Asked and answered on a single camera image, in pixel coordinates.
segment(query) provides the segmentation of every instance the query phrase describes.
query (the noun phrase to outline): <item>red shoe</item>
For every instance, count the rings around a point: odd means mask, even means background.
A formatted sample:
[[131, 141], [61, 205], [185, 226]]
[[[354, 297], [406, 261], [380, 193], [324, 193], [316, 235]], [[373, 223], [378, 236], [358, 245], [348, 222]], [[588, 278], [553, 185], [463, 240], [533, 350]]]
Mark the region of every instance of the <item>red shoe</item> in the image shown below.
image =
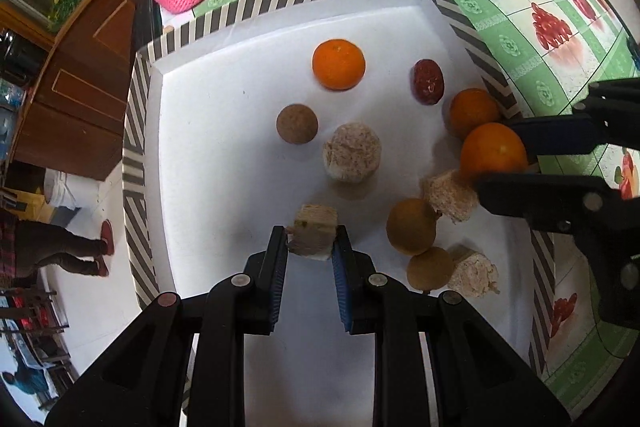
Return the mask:
[[109, 221], [109, 219], [105, 219], [102, 222], [100, 239], [107, 244], [107, 252], [105, 255], [113, 255], [115, 252], [115, 247], [113, 246], [113, 228], [111, 228], [111, 221]]
[[98, 277], [108, 277], [109, 269], [107, 268], [107, 264], [104, 262], [104, 258], [102, 256], [96, 257], [95, 262], [98, 263]]

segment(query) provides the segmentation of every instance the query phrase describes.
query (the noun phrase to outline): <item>black pants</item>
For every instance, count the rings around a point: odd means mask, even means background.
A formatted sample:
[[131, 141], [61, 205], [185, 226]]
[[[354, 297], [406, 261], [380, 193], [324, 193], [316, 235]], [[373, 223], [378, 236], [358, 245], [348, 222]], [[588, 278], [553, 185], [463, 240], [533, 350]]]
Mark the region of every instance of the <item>black pants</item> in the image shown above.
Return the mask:
[[62, 227], [19, 221], [15, 227], [15, 271], [17, 277], [26, 277], [49, 264], [83, 275], [98, 275], [95, 261], [82, 261], [78, 257], [98, 257], [107, 252], [100, 239], [79, 237]]

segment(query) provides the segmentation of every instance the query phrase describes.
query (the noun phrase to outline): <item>white bucket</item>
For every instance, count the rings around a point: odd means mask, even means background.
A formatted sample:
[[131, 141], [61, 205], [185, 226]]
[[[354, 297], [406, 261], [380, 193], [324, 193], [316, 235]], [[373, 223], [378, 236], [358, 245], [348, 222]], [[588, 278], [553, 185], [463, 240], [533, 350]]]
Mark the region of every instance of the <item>white bucket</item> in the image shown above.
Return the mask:
[[51, 206], [95, 208], [98, 205], [96, 180], [47, 169], [44, 176], [44, 197]]

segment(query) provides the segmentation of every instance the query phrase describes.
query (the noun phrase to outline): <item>wooden cabinet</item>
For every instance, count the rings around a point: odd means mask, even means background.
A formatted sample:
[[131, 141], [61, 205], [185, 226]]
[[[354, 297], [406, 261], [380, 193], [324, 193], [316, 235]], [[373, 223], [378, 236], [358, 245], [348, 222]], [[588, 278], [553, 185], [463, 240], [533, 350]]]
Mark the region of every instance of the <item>wooden cabinet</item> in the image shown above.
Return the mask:
[[122, 155], [137, 0], [83, 0], [56, 42], [18, 128], [15, 159], [105, 179]]

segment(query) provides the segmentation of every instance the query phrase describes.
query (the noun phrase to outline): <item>plaid shirt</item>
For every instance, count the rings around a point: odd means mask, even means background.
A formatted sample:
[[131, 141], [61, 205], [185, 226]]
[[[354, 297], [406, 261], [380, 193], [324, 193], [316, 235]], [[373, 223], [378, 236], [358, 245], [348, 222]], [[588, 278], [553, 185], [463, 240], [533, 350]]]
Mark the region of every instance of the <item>plaid shirt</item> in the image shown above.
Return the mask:
[[0, 273], [15, 277], [15, 223], [14, 214], [0, 208]]

